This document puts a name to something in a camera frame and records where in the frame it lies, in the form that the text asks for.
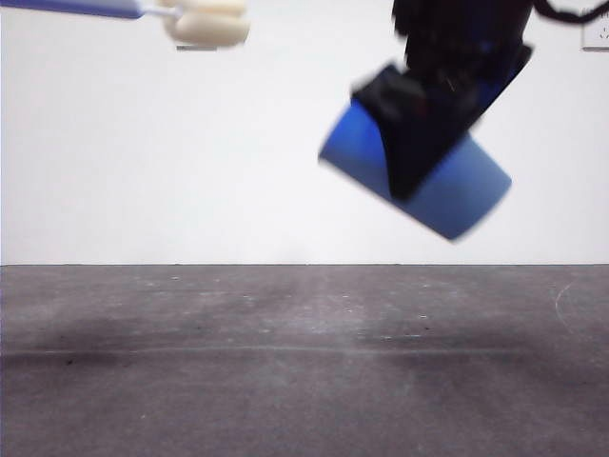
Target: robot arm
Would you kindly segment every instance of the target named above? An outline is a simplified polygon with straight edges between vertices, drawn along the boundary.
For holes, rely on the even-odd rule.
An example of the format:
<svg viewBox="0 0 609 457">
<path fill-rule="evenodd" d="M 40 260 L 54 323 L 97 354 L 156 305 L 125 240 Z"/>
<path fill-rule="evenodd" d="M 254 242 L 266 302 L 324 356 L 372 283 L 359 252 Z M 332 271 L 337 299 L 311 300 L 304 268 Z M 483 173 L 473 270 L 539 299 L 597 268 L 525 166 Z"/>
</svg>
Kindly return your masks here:
<svg viewBox="0 0 609 457">
<path fill-rule="evenodd" d="M 406 200 L 529 61 L 522 42 L 531 11 L 581 24 L 547 0 L 395 0 L 396 32 L 408 38 L 401 72 L 389 66 L 353 94 L 378 124 L 391 194 Z"/>
<path fill-rule="evenodd" d="M 159 5 L 144 0 L 0 0 L 0 6 L 124 19 L 159 15 L 174 40 L 206 48 L 238 45 L 249 33 L 242 17 L 245 0 L 162 0 Z"/>
</svg>

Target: blue cylinder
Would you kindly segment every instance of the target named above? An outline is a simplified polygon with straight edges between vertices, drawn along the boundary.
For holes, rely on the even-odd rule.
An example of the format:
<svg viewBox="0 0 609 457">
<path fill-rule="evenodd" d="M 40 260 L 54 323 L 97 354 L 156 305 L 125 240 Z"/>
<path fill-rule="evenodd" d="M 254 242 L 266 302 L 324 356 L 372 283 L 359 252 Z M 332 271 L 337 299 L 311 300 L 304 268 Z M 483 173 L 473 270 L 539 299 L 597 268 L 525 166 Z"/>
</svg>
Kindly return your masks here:
<svg viewBox="0 0 609 457">
<path fill-rule="evenodd" d="M 381 134 L 355 100 L 332 131 L 320 159 L 449 240 L 478 224 L 512 184 L 510 177 L 466 134 L 408 200 L 392 198 Z"/>
</svg>

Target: blue handle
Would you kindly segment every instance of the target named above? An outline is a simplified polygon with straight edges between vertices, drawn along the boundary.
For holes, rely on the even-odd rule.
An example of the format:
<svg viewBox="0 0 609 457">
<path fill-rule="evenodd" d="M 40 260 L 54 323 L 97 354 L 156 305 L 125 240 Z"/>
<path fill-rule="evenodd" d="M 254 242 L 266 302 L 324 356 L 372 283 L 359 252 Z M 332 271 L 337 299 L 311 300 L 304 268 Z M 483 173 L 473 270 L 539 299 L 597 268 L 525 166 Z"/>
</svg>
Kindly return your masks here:
<svg viewBox="0 0 609 457">
<path fill-rule="evenodd" d="M 0 6 L 137 19 L 142 17 L 137 0 L 0 0 Z"/>
</svg>

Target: gray floor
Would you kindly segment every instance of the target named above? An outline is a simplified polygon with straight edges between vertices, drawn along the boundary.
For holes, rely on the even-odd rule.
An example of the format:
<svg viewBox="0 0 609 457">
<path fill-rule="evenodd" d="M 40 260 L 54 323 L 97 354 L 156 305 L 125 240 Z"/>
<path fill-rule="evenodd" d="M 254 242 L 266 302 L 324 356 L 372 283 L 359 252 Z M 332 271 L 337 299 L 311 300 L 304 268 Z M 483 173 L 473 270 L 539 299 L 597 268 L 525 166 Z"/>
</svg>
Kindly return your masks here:
<svg viewBox="0 0 609 457">
<path fill-rule="evenodd" d="M 3 268 L 2 455 L 609 455 L 609 267 Z"/>
</svg>

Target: concrete floor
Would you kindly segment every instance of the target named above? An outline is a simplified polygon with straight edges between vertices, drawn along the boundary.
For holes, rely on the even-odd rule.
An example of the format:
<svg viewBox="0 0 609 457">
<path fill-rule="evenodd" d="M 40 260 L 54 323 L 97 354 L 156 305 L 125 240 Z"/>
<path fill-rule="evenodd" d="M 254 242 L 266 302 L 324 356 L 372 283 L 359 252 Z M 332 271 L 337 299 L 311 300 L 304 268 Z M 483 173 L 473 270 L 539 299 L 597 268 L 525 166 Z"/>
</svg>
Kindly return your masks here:
<svg viewBox="0 0 609 457">
<path fill-rule="evenodd" d="M 609 455 L 609 267 L 10 267 L 2 455 Z"/>
</svg>

